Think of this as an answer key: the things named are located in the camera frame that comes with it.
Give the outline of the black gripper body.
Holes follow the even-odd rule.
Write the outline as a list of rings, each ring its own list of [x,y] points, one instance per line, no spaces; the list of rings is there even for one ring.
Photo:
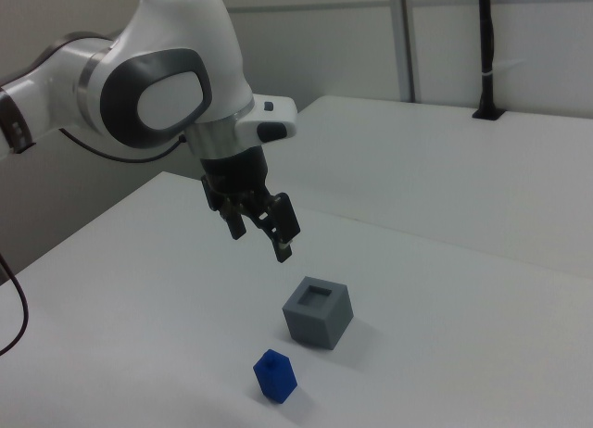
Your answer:
[[[268,165],[261,146],[251,147],[231,157],[200,159],[205,174],[201,181],[208,205],[221,207],[225,198],[267,197]]]

